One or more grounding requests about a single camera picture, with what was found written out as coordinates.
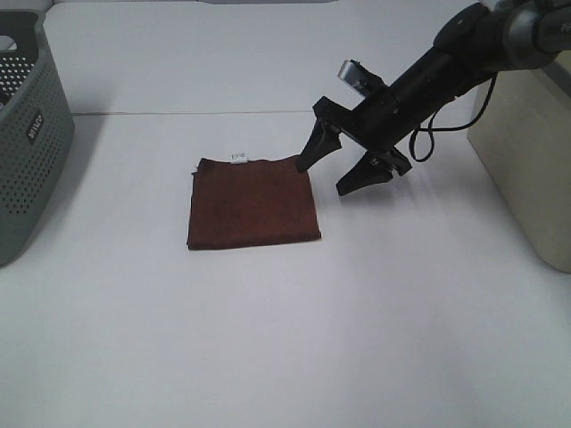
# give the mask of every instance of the brown towel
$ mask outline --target brown towel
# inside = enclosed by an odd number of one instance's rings
[[[310,178],[297,172],[295,158],[244,164],[202,159],[194,173],[188,248],[319,239]]]

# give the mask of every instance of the towel label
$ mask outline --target towel label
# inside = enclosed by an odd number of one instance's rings
[[[241,153],[232,153],[230,158],[230,163],[247,163],[248,157],[246,156],[245,152]]]

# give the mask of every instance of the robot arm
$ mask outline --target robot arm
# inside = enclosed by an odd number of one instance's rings
[[[352,111],[326,97],[313,106],[317,120],[297,168],[303,172],[340,149],[344,133],[367,151],[337,183],[340,195],[386,183],[393,171],[402,176],[411,165],[394,146],[424,120],[499,71],[538,69],[566,49],[571,0],[513,0],[493,12],[473,4],[390,86],[358,62],[345,62],[339,77],[365,98]]]

